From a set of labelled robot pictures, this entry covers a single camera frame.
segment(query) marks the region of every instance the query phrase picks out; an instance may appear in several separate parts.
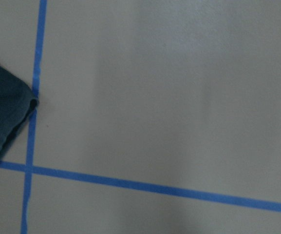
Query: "dark blue garment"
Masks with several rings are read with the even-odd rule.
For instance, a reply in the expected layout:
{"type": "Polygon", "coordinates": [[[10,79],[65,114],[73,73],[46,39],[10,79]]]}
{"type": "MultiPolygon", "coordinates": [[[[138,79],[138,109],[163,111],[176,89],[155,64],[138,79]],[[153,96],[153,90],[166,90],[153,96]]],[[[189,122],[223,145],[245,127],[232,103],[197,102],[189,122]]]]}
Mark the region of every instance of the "dark blue garment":
{"type": "Polygon", "coordinates": [[[0,67],[0,160],[37,105],[31,89],[0,67]]]}

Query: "blue tape line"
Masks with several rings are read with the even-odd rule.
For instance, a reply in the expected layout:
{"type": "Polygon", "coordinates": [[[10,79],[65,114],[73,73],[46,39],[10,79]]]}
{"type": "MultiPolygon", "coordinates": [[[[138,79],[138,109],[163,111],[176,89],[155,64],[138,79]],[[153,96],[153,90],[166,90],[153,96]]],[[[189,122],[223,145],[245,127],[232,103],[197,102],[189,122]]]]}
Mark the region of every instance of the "blue tape line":
{"type": "Polygon", "coordinates": [[[269,210],[281,212],[281,203],[264,200],[257,200],[245,197],[222,195],[216,193],[202,192],[197,190],[181,189],[176,187],[162,186],[156,184],[149,184],[143,182],[136,182],[131,180],[116,179],[98,175],[88,175],[76,172],[68,172],[63,170],[56,170],[44,167],[33,167],[33,173],[43,176],[53,176],[63,179],[71,179],[77,181],[84,181],[95,184],[103,184],[119,188],[140,190],[145,192],[152,192],[158,194],[186,197],[192,199],[199,199],[203,201],[218,202],[229,205],[243,206],[255,209],[269,210]]]}
{"type": "Polygon", "coordinates": [[[14,163],[14,162],[1,161],[0,168],[12,170],[12,171],[18,171],[18,172],[25,172],[24,164],[14,163]]]}
{"type": "MultiPolygon", "coordinates": [[[[39,75],[40,75],[40,64],[41,64],[42,49],[43,49],[46,5],[47,5],[47,0],[39,1],[37,39],[36,39],[36,47],[35,47],[33,82],[32,82],[32,92],[37,97],[39,91],[39,75]]],[[[25,177],[24,177],[24,190],[23,190],[22,213],[21,213],[21,234],[27,234],[28,231],[27,213],[28,213],[29,199],[31,195],[36,122],[37,122],[37,112],[34,111],[34,113],[30,117],[29,132],[28,132],[26,170],[25,170],[25,177]]]]}

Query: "white floor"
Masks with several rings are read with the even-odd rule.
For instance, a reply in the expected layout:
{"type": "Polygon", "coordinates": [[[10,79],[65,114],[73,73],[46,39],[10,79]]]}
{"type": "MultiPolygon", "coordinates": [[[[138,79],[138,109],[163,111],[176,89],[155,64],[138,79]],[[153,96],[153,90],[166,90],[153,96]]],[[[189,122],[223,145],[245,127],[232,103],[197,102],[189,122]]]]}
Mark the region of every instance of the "white floor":
{"type": "MultiPolygon", "coordinates": [[[[38,4],[0,0],[0,65],[30,85],[38,4]]],[[[48,1],[39,98],[34,166],[281,203],[281,1],[48,1]]],[[[23,185],[0,168],[0,234],[23,185]]],[[[29,234],[281,233],[280,211],[36,174],[27,215],[29,234]]]]}

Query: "tape strip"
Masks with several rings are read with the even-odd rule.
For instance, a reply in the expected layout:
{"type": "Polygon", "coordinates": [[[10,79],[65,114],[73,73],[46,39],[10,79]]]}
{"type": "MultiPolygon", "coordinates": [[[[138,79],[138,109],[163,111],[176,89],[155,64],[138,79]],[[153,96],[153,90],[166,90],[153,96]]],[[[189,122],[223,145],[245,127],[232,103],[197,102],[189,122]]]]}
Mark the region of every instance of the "tape strip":
{"type": "Polygon", "coordinates": [[[24,164],[13,163],[13,162],[1,161],[0,168],[12,170],[12,171],[18,171],[18,172],[25,172],[24,164]]]}
{"type": "Polygon", "coordinates": [[[281,212],[281,203],[257,200],[245,197],[222,195],[202,192],[197,190],[181,189],[176,187],[162,186],[150,183],[136,182],[131,180],[116,179],[98,175],[88,175],[76,172],[68,172],[44,167],[33,167],[33,173],[43,176],[53,176],[63,179],[71,179],[95,184],[114,186],[119,188],[140,190],[158,194],[186,197],[204,201],[218,202],[229,205],[244,206],[255,209],[281,212]]]}
{"type": "MultiPolygon", "coordinates": [[[[37,39],[36,39],[36,47],[35,47],[33,82],[32,82],[32,92],[35,94],[36,97],[38,97],[38,91],[39,91],[39,75],[40,75],[40,64],[41,64],[42,49],[43,49],[46,5],[47,5],[47,0],[39,1],[37,39]]],[[[29,123],[28,145],[27,145],[26,166],[25,166],[26,170],[25,170],[25,177],[24,177],[24,190],[23,190],[22,213],[21,213],[21,234],[27,234],[28,231],[27,213],[28,213],[28,205],[29,205],[29,199],[31,194],[35,129],[36,129],[36,122],[37,122],[36,120],[37,120],[37,112],[34,111],[34,113],[30,117],[30,123],[29,123]]]]}

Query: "gray floor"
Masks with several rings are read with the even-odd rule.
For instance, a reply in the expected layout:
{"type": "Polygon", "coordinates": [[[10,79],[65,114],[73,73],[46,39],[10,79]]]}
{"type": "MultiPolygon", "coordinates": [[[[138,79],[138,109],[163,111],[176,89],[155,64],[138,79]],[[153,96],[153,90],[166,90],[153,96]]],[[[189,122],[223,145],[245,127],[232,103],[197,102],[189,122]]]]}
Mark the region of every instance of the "gray floor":
{"type": "MultiPolygon", "coordinates": [[[[38,1],[0,0],[32,83],[38,1]]],[[[34,165],[281,203],[281,1],[51,0],[34,165]]],[[[25,163],[27,127],[4,161],[25,163]]],[[[24,173],[0,169],[0,234],[24,173]]],[[[281,213],[33,175],[29,234],[281,233],[281,213]]]]}

